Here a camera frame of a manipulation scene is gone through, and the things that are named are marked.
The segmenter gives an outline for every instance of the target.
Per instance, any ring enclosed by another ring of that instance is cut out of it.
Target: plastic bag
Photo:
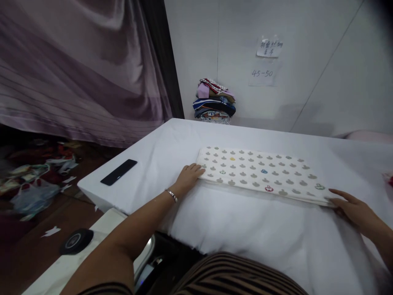
[[[60,187],[42,179],[33,184],[24,184],[19,193],[11,199],[14,210],[23,214],[37,214],[49,207],[52,198],[60,191]]]

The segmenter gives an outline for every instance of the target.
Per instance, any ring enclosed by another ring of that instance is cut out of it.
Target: smartphone
[[[137,164],[137,161],[128,159],[115,170],[113,170],[108,176],[106,176],[101,183],[111,186],[114,184],[121,176],[126,174],[128,170],[133,168]]]

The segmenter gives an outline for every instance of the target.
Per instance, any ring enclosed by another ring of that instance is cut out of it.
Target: striped shirt
[[[80,293],[93,294],[132,295],[132,292],[123,284],[106,283]],[[307,295],[295,281],[279,271],[226,252],[212,254],[196,263],[171,294]]]

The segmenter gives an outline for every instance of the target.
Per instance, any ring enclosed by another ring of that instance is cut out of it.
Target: cluttered floor
[[[0,128],[3,138],[17,138],[0,146],[0,285],[2,294],[16,295],[60,257],[60,246],[73,231],[91,227],[103,215],[77,183],[123,149]],[[26,183],[43,186],[37,178],[58,186],[40,204],[45,209],[13,204],[16,195],[29,191]]]

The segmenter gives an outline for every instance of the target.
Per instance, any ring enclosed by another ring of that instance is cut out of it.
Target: black round object
[[[61,245],[61,255],[75,255],[81,252],[93,239],[94,232],[90,229],[78,229]]]

